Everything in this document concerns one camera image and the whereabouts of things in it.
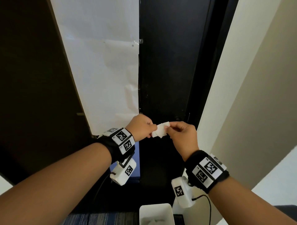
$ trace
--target wristband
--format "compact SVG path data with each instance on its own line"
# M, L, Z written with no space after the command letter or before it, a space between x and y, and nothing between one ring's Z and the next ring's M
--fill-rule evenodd
M186 173L192 185L207 194L218 183L229 177L227 167L213 154L194 152L186 161Z
M103 144L109 150L111 163L124 162L135 150L134 138L125 128L111 128L100 135L96 142Z

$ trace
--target cable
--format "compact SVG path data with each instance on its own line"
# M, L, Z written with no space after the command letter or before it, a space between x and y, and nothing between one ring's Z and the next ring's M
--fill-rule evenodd
M99 193L99 190L101 189L101 187L102 187L104 181L110 176L110 174L114 174L114 175L115 175L114 172L111 172L111 173L109 173L109 174L104 178L104 180L102 181L100 187L98 188L98 190L97 190L97 192L96 192L95 197L93 198L93 201L92 201L91 206L90 206L90 212L89 212L89 214L88 214L87 225L89 225L89 220L90 220L90 216L91 216L91 211L92 211L92 209L93 209L94 202L95 202L95 199L96 199L96 197L97 197L97 194Z
M210 200L209 200L208 196L205 195L205 194L203 194L203 195L198 196L197 198L193 198L192 201L195 201L195 200L201 198L202 196L205 196L207 198L208 202L209 202L209 225L210 225L210 220L211 220L211 204L210 204Z

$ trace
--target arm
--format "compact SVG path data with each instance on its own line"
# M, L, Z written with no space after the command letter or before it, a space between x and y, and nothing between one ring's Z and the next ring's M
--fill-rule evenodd
M157 126L138 115L126 129L139 141ZM107 148L94 143L44 168L0 196L0 224L61 223L110 164Z
M170 127L165 129L184 161L199 150L197 132L193 125L170 122ZM232 177L217 183L210 190L209 198L230 225L297 224Z

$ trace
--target white paper sheet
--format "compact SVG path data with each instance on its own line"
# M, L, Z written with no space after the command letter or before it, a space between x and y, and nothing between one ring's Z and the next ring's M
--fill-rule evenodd
M51 0L93 135L138 114L138 0Z

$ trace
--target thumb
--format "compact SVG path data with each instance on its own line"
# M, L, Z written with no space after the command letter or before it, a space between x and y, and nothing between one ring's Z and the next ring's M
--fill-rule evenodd
M151 132L157 130L157 125L156 124L150 124L149 127L150 127Z
M170 137L172 137L177 132L169 126L164 126L164 128L165 128L166 133L169 134Z

